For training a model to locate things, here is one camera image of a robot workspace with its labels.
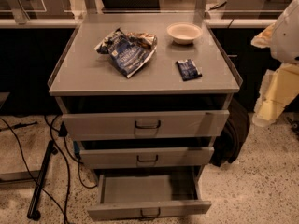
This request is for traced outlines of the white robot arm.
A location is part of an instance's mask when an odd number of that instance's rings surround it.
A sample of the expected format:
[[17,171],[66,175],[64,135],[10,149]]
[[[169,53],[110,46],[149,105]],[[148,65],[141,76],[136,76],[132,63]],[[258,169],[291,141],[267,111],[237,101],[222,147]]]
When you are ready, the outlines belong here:
[[251,40],[257,48],[270,48],[281,62],[276,71],[267,70],[254,107],[252,122],[266,127],[299,95],[299,0],[292,0],[277,21]]

